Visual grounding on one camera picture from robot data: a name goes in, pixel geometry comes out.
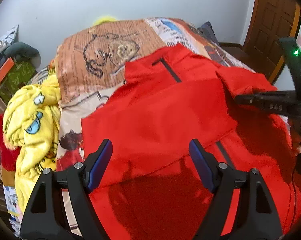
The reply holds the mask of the person right hand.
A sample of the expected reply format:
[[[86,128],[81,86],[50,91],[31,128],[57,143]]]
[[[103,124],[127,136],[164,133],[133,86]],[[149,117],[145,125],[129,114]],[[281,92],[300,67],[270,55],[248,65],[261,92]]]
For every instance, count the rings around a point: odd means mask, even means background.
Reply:
[[[301,135],[295,130],[293,120],[291,118],[288,118],[288,124],[290,126],[292,153],[296,157],[301,153]]]

